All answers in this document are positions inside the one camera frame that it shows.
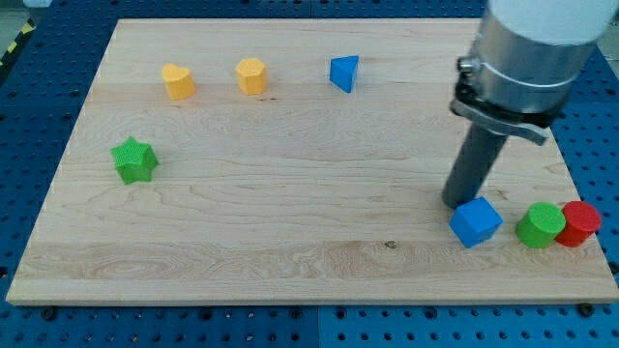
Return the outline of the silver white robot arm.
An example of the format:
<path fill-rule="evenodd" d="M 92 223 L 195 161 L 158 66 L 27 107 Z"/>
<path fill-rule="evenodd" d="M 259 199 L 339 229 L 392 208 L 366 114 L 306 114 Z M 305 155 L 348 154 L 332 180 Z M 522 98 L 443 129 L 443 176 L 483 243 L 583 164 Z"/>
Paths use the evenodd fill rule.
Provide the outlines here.
<path fill-rule="evenodd" d="M 542 145 L 547 127 L 618 10 L 618 0 L 488 0 L 457 61 L 453 112 L 471 122 L 467 144 L 516 136 Z"/>

